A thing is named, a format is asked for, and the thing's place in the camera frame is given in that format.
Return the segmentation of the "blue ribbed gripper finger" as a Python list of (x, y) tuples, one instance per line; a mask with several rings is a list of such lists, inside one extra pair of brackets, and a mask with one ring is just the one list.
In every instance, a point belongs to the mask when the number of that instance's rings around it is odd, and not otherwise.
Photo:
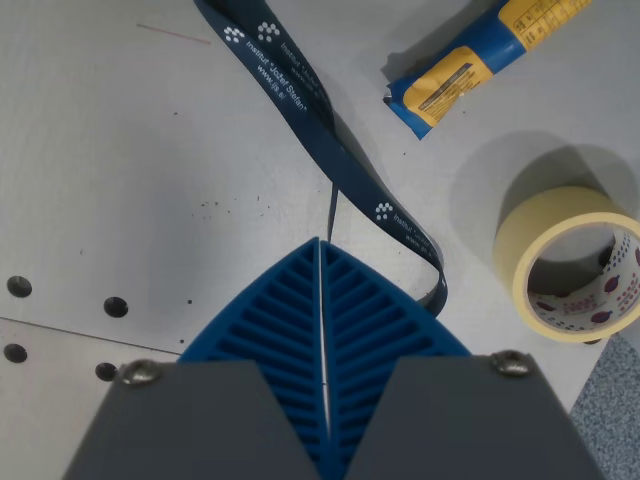
[(124, 364), (69, 479), (316, 479), (328, 445), (319, 242), (242, 291), (174, 362)]
[(323, 243), (336, 479), (598, 479), (533, 357), (474, 355), (386, 278)]

